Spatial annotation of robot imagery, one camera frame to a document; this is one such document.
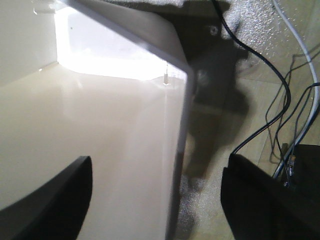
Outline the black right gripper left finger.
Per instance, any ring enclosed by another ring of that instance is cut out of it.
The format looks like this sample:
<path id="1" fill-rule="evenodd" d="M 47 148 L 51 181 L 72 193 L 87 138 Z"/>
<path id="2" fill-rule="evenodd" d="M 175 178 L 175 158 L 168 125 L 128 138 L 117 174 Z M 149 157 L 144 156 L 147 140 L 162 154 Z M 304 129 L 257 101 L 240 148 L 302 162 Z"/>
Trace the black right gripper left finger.
<path id="1" fill-rule="evenodd" d="M 0 238 L 77 239 L 92 191 L 92 159 L 80 156 L 37 190 L 0 211 Z"/>

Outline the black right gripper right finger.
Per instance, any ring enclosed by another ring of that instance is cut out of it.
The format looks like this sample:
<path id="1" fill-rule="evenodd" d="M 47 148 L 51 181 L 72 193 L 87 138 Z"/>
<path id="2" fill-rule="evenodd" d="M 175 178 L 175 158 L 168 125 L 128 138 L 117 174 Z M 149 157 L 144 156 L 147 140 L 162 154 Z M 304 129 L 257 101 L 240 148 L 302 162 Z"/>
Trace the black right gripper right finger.
<path id="1" fill-rule="evenodd" d="M 223 169 L 220 201 L 236 240 L 320 238 L 320 147 L 294 150 L 291 187 L 232 154 Z"/>

